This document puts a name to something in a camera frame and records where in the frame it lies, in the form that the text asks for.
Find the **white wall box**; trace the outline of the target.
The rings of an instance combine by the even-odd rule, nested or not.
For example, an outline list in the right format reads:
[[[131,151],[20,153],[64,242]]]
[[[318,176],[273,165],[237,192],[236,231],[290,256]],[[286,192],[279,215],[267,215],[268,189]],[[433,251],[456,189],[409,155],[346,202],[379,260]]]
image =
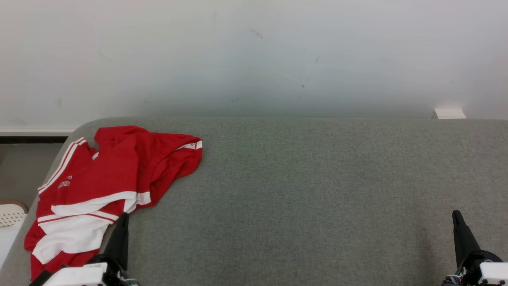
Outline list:
[[[436,108],[430,119],[466,119],[464,112],[460,108]]]

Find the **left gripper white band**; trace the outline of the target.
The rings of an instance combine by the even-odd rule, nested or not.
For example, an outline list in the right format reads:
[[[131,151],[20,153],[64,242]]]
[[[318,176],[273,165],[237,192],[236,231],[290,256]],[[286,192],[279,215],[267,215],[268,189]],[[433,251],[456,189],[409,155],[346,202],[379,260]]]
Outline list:
[[[63,266],[60,270],[42,273],[42,286],[139,286],[128,278],[129,214],[122,213],[102,255],[82,267]]]

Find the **white perforated laundry basket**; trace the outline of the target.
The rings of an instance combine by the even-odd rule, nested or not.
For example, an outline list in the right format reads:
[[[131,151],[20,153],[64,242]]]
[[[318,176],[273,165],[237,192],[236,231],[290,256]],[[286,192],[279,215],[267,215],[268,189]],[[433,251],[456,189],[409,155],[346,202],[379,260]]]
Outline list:
[[[0,200],[0,269],[28,213],[29,208],[22,201]]]

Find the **white and black baseboard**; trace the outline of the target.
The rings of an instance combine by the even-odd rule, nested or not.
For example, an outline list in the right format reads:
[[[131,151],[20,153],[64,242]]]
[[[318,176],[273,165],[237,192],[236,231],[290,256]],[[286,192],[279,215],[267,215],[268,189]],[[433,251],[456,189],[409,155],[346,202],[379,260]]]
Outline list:
[[[0,128],[0,144],[62,144],[75,128]]]

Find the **red basketball jersey white sleeves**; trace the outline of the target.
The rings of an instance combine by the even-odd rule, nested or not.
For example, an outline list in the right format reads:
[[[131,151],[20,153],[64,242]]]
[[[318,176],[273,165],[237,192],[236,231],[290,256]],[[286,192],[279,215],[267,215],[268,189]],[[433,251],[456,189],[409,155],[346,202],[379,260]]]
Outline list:
[[[67,147],[55,172],[38,188],[36,219],[24,239],[31,281],[61,265],[79,267],[98,253],[107,228],[137,203],[133,180],[107,171],[83,137]]]

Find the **grey-green fabric sofa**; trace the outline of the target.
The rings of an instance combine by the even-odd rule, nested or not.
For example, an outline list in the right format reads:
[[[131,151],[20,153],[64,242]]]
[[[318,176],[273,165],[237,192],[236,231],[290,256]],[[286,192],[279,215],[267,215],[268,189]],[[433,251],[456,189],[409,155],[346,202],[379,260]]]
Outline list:
[[[129,116],[203,141],[197,170],[129,220],[142,286],[440,286],[452,212],[508,261],[508,121]]]

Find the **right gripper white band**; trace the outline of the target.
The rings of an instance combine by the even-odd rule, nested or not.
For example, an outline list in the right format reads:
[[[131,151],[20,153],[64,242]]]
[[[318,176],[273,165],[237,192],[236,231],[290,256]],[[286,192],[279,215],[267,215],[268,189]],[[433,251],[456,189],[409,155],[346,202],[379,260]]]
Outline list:
[[[459,210],[452,212],[457,271],[443,279],[443,286],[508,286],[508,262],[481,251]]]

